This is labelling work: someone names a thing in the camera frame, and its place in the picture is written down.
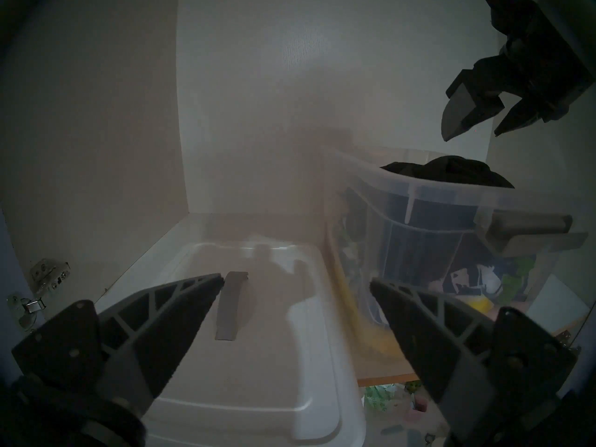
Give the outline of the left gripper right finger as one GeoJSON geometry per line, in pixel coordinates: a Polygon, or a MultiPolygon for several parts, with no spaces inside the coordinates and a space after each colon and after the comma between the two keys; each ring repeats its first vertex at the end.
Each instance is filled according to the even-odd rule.
{"type": "Polygon", "coordinates": [[[451,432],[531,429],[576,364],[514,307],[493,320],[449,295],[379,278],[370,293],[451,432]]]}

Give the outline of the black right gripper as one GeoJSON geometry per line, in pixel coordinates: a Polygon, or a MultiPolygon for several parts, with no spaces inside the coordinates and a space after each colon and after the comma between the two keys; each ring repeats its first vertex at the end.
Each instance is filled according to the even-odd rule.
{"type": "Polygon", "coordinates": [[[594,76],[532,0],[485,0],[491,25],[507,40],[499,54],[463,69],[446,90],[441,134],[450,141],[504,109],[502,92],[520,99],[495,136],[537,121],[560,120],[594,76]]]}

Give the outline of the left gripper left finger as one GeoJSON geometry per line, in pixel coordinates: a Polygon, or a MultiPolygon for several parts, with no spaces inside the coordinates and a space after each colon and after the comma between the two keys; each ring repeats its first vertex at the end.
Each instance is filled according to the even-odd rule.
{"type": "Polygon", "coordinates": [[[92,301],[76,301],[19,342],[13,357],[24,375],[47,386],[147,411],[223,285],[221,274],[187,278],[138,291],[99,314],[92,301]]]}

